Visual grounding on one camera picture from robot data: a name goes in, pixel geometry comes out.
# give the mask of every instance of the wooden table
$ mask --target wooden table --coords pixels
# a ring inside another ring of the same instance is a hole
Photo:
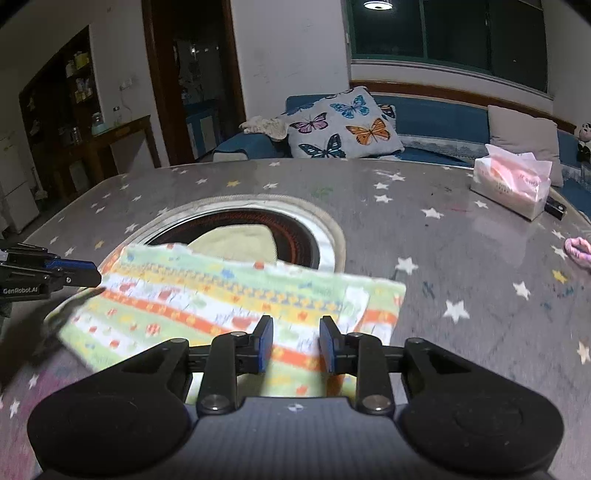
[[[72,145],[59,152],[58,159],[54,165],[54,179],[60,196],[63,199],[71,199],[77,196],[74,181],[70,174],[70,165],[82,160],[91,184],[97,185],[104,179],[119,174],[115,159],[111,152],[111,145],[117,141],[133,135],[137,132],[144,132],[148,149],[152,156],[154,168],[160,168],[160,157],[156,149],[156,141],[152,132],[150,116],[146,115],[118,127],[111,128],[106,132],[83,141],[81,144]]]

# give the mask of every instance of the crumpled cloth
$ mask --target crumpled cloth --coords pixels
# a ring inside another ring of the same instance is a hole
[[[257,115],[240,124],[240,128],[246,134],[265,134],[275,142],[287,137],[287,124],[279,118],[268,119]]]

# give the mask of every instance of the tissue box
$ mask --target tissue box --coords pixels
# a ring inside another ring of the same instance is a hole
[[[552,162],[494,145],[486,149],[488,156],[475,160],[470,189],[529,220],[535,219],[544,210],[550,192]]]

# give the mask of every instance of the pink object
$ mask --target pink object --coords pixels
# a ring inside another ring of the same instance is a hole
[[[591,244],[582,237],[567,238],[564,250],[573,261],[583,268],[591,269]]]

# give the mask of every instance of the sofa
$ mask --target sofa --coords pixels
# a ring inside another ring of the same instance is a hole
[[[285,109],[291,110],[324,96],[290,96]],[[474,158],[486,154],[484,145],[490,138],[486,107],[398,95],[373,97],[378,104],[395,107],[396,131],[405,145],[403,152],[392,153],[396,158],[471,166]],[[577,210],[591,217],[591,184],[581,179],[581,166],[576,160],[577,139],[573,134],[558,130],[558,145],[564,186],[556,190]],[[213,161],[284,157],[291,157],[287,141],[273,142],[263,134],[240,133],[218,145]]]

